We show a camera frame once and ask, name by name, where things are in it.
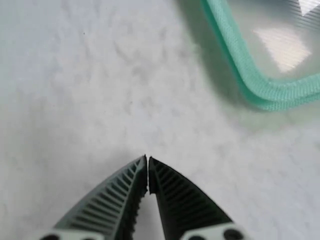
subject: white surface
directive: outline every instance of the white surface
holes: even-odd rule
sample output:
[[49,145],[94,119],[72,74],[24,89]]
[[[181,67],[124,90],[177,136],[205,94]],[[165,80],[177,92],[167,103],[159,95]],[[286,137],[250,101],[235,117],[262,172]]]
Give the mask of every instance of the white surface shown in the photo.
[[[246,106],[199,7],[0,1],[2,240],[50,228],[144,153],[253,239],[319,237],[320,102]],[[155,199],[142,203],[135,239],[163,239]]]

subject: ridged grip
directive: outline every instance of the ridged grip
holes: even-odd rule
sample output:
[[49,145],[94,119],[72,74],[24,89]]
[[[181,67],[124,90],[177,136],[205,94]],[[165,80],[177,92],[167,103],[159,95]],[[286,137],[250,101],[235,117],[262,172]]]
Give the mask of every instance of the ridged grip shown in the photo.
[[131,240],[147,192],[147,159],[121,168],[78,202],[54,227],[98,232],[106,240]]
[[150,158],[149,191],[156,194],[165,239],[189,230],[232,222],[203,191],[183,175]]

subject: grey textured surface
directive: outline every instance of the grey textured surface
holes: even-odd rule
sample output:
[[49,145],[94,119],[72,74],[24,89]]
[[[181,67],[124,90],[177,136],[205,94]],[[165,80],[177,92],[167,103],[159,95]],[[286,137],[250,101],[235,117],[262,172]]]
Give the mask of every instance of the grey textured surface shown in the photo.
[[[317,239],[319,117],[246,106],[198,1],[1,0],[0,238],[51,227],[146,153],[254,239]],[[163,239],[142,203],[136,239]]]

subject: green glass edge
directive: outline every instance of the green glass edge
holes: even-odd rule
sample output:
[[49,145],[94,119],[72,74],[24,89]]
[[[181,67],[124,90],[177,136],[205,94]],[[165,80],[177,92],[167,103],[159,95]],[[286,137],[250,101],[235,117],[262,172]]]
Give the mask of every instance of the green glass edge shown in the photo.
[[275,82],[256,67],[225,0],[201,0],[239,87],[260,109],[279,111],[320,99],[320,74]]

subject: transparent glass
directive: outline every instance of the transparent glass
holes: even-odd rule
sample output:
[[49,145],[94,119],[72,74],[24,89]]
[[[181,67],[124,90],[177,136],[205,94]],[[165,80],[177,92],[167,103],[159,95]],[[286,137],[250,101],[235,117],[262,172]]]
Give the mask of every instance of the transparent glass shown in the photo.
[[274,81],[320,72],[320,0],[226,0],[258,69]]

